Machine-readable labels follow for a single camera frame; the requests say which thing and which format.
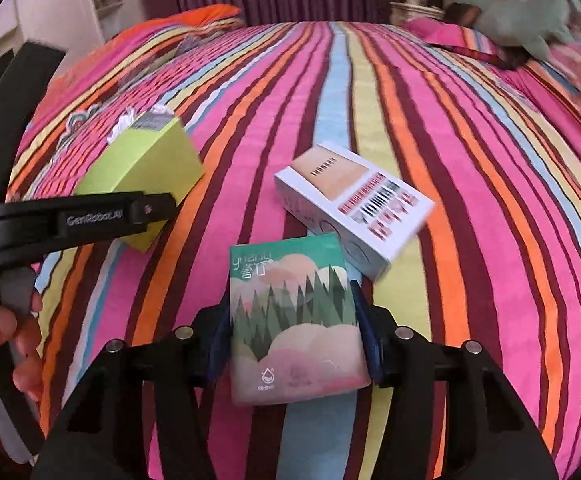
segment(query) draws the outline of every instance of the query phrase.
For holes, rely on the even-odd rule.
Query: cabinet door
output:
[[[17,0],[17,11],[26,40],[67,52],[58,73],[104,44],[93,0]]]

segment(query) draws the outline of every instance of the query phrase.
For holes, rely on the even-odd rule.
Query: cardboard box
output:
[[[74,194],[170,193],[181,203],[204,173],[179,117],[146,112],[124,130],[88,170]],[[147,251],[165,222],[123,240]]]
[[[435,205],[361,156],[325,142],[275,174],[284,207],[316,234],[335,232],[346,259],[379,278]]]

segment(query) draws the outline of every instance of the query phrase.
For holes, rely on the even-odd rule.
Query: beige label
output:
[[[345,156],[314,146],[290,165],[331,201],[356,183],[369,168]]]

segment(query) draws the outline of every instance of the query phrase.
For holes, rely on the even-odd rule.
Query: nightstand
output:
[[[398,27],[408,20],[414,18],[433,18],[441,20],[444,17],[444,11],[437,7],[423,7],[413,4],[396,4],[391,3],[391,25]]]

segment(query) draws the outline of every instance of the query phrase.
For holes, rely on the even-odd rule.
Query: green plush toy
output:
[[[523,46],[537,59],[549,58],[547,40],[573,41],[567,23],[570,4],[581,13],[579,0],[444,0],[479,7],[473,28],[501,46]]]

